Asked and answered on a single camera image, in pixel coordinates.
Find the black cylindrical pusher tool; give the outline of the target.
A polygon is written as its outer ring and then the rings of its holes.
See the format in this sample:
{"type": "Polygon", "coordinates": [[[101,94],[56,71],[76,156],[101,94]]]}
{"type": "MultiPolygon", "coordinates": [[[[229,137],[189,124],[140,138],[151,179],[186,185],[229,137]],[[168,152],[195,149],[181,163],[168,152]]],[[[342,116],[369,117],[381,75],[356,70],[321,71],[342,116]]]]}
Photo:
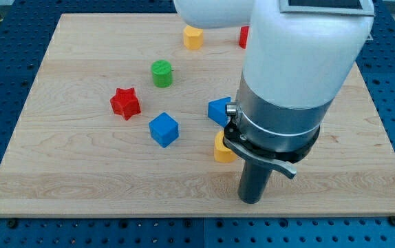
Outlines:
{"type": "Polygon", "coordinates": [[[259,202],[271,173],[269,169],[245,161],[237,190],[239,198],[248,204],[259,202]]]}

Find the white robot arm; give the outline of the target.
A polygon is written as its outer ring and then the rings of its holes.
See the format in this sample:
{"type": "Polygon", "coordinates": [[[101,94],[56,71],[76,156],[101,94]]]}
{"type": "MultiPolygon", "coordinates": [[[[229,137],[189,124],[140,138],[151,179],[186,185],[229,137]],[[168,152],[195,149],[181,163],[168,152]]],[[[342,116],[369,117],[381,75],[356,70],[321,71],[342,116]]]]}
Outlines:
{"type": "Polygon", "coordinates": [[[223,143],[244,159],[238,195],[260,200],[269,176],[294,178],[374,22],[370,0],[175,0],[194,28],[248,26],[223,143]]]}

